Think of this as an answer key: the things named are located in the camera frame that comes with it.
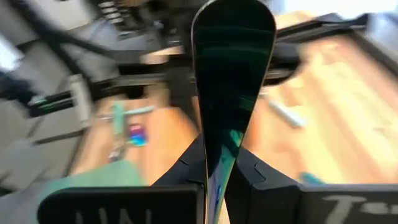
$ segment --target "wooden workbench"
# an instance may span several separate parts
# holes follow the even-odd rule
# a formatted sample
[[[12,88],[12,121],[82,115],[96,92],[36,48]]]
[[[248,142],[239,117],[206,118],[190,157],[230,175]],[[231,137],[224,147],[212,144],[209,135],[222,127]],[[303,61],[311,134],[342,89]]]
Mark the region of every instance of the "wooden workbench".
[[[279,16],[277,25],[282,28],[310,18],[296,12]],[[306,126],[291,128],[266,101],[258,100],[244,147],[294,179],[308,171],[327,183],[396,183],[398,83],[343,37],[302,44],[300,52],[305,64],[297,76],[267,91],[271,99],[302,116]],[[167,171],[198,134],[179,109],[164,107],[164,90],[153,89],[146,99],[126,101],[128,109],[160,106],[151,114],[131,118],[146,125],[149,143],[131,148],[126,160],[138,164],[148,184]],[[102,101],[98,114],[109,112],[113,100]],[[112,140],[111,125],[95,121],[72,174],[105,165]]]

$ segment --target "wooden table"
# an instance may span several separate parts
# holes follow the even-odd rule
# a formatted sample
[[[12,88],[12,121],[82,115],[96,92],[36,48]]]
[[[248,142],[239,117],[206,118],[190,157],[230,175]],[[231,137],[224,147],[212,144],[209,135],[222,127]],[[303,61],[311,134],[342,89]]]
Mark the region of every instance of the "wooden table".
[[[279,16],[277,25],[282,28],[310,18],[307,13],[295,12]],[[259,99],[244,147],[294,179],[308,171],[327,183],[396,183],[398,84],[392,75],[339,36],[302,44],[300,52],[305,63],[297,76],[267,91],[270,98],[304,117],[306,126],[291,128],[268,107],[268,102]],[[154,55],[165,60],[159,52]],[[156,63],[150,57],[144,60]],[[146,99],[126,101],[128,109],[148,105],[159,108],[131,118],[133,123],[146,125],[149,142],[130,148],[126,160],[138,166],[146,184],[164,174],[198,135],[179,109],[166,107],[166,98],[167,90],[152,86]],[[98,115],[108,113],[114,100],[103,100]],[[197,109],[196,98],[193,103]],[[75,174],[109,167],[106,164],[113,145],[110,123],[95,121],[85,139],[71,179]],[[111,178],[109,174],[114,184],[120,181],[125,185],[134,178],[132,172],[114,176],[109,170],[102,178]],[[221,223],[228,223],[223,209]]]

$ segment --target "cable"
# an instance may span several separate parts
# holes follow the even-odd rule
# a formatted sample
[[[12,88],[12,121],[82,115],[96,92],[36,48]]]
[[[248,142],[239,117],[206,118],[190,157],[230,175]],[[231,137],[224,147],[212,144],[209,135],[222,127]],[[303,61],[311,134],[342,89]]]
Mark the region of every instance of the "cable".
[[[88,41],[91,41],[92,38],[94,38],[104,27],[105,25],[108,23],[107,20],[105,20],[102,24],[98,25],[98,27],[93,31],[93,33],[90,35],[90,37],[88,38]],[[81,60],[84,56],[84,54],[87,53],[87,49],[84,49],[84,51],[82,51],[82,53],[75,59],[75,62],[78,62],[79,60]],[[64,77],[60,83],[58,84],[55,93],[58,93],[59,91],[61,91],[62,89],[65,88],[65,85],[68,83],[68,77]],[[32,127],[29,129],[29,132],[26,135],[26,138],[31,138],[35,132],[38,130],[39,126],[42,124],[43,120],[45,118],[44,116],[41,116],[33,125]]]

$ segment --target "floor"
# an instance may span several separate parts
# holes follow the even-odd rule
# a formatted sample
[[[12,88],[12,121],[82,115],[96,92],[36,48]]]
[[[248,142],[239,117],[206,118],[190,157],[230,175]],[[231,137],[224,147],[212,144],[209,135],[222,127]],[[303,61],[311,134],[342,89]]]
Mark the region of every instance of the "floor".
[[[350,2],[351,5],[358,4],[358,7],[348,7],[344,5],[343,1],[333,1],[325,7],[324,2],[314,0],[285,0],[285,1],[270,1],[271,9],[275,14],[283,14],[285,12],[292,12],[296,10],[312,11],[315,14],[324,14],[333,11],[341,12],[340,14],[345,17],[353,17],[364,11],[389,11],[395,7],[395,2],[391,0],[384,0],[378,2],[368,2],[364,4],[363,1]],[[105,45],[113,49],[146,49],[149,46],[146,43],[145,37],[136,37],[130,40],[118,41],[115,31],[111,26],[104,26],[99,34],[90,38],[92,33],[102,22],[96,22],[90,26],[82,27],[81,29],[74,30],[77,36],[84,39],[90,39],[98,44]],[[378,34],[374,36],[375,39],[383,39],[387,34]],[[382,41],[381,45],[386,45],[386,41]],[[387,45],[391,46],[395,43],[388,42]],[[68,47],[68,50],[76,55],[76,58],[81,56],[81,51]],[[80,59],[80,64],[92,74],[95,80],[102,80],[116,75],[114,63],[103,57],[93,54],[84,54]],[[49,49],[44,44],[37,43],[26,52],[21,66],[13,72],[13,75],[32,80],[40,91],[45,94],[55,93],[57,86],[62,82],[63,78],[68,75],[68,70],[59,62]],[[30,132],[30,129],[35,126],[35,123],[40,118],[25,119],[24,111],[18,108],[14,102],[1,101],[0,102],[0,123],[2,123],[0,135],[0,155],[9,150],[16,140],[25,139]],[[69,133],[78,130],[79,124],[74,109],[61,111],[46,116],[41,125],[37,128],[36,132],[29,137],[30,141],[35,141],[50,136]],[[40,154],[42,158],[41,164],[45,164],[46,168],[43,173],[43,179],[57,179],[60,178],[68,163],[68,157],[73,151],[77,138],[66,139],[50,144],[41,145],[35,148],[35,151],[29,150],[27,154]],[[10,163],[24,164],[19,161],[18,157],[10,159]],[[20,166],[20,169],[30,170],[31,166]],[[23,182],[19,179],[12,180],[11,184],[20,185]]]

